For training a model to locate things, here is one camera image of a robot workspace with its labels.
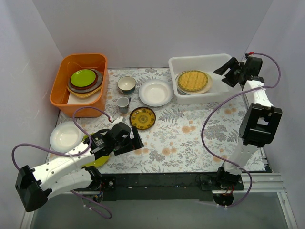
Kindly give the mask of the round bamboo woven tray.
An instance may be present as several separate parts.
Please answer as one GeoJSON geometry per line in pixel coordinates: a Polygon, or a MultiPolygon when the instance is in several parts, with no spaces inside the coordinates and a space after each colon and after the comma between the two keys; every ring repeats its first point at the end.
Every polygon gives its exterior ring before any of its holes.
{"type": "Polygon", "coordinates": [[[178,86],[188,92],[197,92],[205,88],[209,83],[209,76],[199,70],[189,70],[178,75],[178,86]]]}

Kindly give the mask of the cream green glazed plate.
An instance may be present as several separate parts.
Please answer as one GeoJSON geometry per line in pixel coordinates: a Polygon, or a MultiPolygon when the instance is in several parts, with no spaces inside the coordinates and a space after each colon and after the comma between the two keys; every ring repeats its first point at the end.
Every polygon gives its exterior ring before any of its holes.
{"type": "Polygon", "coordinates": [[[183,90],[183,89],[181,89],[181,90],[184,91],[184,92],[186,92],[186,93],[188,93],[188,94],[203,94],[203,93],[207,92],[207,91],[212,87],[212,84],[213,84],[213,80],[212,80],[211,76],[210,76],[209,74],[207,74],[207,75],[209,76],[209,83],[208,83],[208,85],[207,85],[205,88],[203,88],[202,90],[197,91],[197,92],[188,92],[188,91],[185,91],[185,90],[183,90]]]}

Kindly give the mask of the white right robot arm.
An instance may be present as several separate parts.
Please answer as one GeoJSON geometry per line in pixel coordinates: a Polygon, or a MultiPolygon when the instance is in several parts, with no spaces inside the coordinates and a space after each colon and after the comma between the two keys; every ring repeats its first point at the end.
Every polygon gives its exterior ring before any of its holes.
{"type": "Polygon", "coordinates": [[[214,74],[223,75],[222,82],[230,87],[239,84],[249,103],[239,128],[238,144],[217,171],[215,182],[223,190],[237,185],[253,153],[273,141],[283,114],[282,109],[274,107],[269,101],[265,92],[264,79],[259,75],[263,66],[260,55],[251,52],[245,58],[245,62],[239,62],[232,57],[214,71],[214,74]]]}

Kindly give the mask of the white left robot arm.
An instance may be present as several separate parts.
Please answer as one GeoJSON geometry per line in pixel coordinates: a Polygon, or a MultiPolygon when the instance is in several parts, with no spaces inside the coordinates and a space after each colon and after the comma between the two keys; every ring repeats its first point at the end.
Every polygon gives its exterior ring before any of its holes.
{"type": "Polygon", "coordinates": [[[73,148],[67,157],[58,157],[34,168],[19,170],[15,188],[27,212],[42,207],[49,199],[75,189],[112,191],[115,177],[102,175],[97,160],[114,153],[125,154],[144,146],[135,126],[123,122],[102,129],[73,148]]]}

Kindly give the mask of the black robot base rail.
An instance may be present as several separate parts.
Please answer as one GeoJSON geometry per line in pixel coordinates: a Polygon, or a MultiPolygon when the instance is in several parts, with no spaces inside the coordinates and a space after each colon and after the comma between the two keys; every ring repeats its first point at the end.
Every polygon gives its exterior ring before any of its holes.
{"type": "Polygon", "coordinates": [[[244,190],[242,179],[229,185],[221,183],[216,172],[187,173],[123,173],[104,174],[96,189],[88,187],[77,191],[103,192],[103,201],[117,200],[178,200],[198,199],[213,201],[213,191],[244,190]]]}

